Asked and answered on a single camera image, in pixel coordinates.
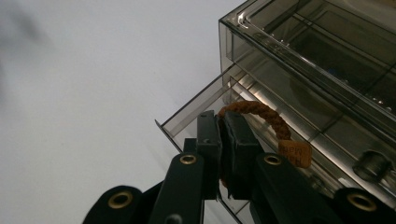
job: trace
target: clear plastic storage box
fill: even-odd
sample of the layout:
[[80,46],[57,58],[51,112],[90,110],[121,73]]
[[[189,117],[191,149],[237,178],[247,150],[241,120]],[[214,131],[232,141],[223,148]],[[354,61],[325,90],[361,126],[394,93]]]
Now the clear plastic storage box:
[[[220,19],[222,74],[160,124],[164,133],[181,150],[201,112],[260,101],[289,124],[293,140],[311,144],[312,165],[300,171],[314,189],[330,197],[366,189],[395,208],[396,34],[337,2],[247,1]],[[245,117],[264,150],[276,152],[269,125]],[[222,200],[251,222],[248,202]]]

